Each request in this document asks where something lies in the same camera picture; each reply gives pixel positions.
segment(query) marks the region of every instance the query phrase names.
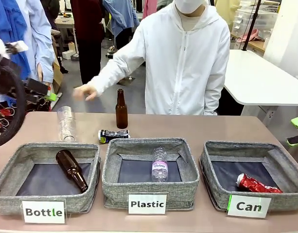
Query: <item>floor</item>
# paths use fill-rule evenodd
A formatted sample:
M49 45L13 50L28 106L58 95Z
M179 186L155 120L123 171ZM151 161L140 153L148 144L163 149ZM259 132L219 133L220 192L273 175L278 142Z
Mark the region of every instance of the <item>floor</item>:
M108 59L105 57L107 49L102 48L101 68L103 68ZM60 87L60 92L63 93L58 103L53 108L56 111L61 106L70 106L75 112L89 113L115 113L115 105L117 102L117 89L123 88L125 102L128 108L128 113L144 114L144 88L145 88L145 67L139 67L132 77L135 80L129 86L114 85L108 88L99 98L93 101L76 101L72 98L72 92L75 87L82 85L79 62L71 60L63 60L63 66L69 71L64 75L63 82Z

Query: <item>hand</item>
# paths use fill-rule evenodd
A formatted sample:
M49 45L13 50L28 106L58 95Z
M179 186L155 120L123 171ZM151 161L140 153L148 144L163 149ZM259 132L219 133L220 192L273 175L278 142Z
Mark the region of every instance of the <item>hand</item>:
M42 66L41 66L40 63L37 64L36 70L37 70L38 80L40 82L43 82L43 70L42 70ZM47 86L50 86L51 85L51 83L48 83L48 82L44 82L44 84L47 85Z
M82 100L84 95L89 95L86 97L86 101L93 100L95 97L97 97L97 90L88 84L84 84L83 86L74 89L73 96L76 100Z

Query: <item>white hooded jacket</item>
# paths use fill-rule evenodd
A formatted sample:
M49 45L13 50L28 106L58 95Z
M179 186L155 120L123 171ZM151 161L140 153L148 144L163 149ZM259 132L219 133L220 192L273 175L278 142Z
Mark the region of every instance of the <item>white hooded jacket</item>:
M173 2L144 19L131 42L88 84L100 95L145 61L147 114L215 115L229 45L228 25L215 7L207 5L194 29L185 32Z

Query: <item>plastic water bottle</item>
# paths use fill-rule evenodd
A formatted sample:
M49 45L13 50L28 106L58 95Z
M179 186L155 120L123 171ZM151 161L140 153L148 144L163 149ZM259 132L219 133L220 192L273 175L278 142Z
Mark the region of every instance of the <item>plastic water bottle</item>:
M167 153L163 147L154 150L152 163L152 181L166 182L168 180Z

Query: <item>crushed red can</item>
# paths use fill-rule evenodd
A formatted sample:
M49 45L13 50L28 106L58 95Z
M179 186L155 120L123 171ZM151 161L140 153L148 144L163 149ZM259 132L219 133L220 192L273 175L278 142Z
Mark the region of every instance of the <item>crushed red can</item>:
M250 192L257 193L282 193L279 188L266 186L260 181L247 176L245 173L242 173L238 176L236 185L239 188L246 189Z

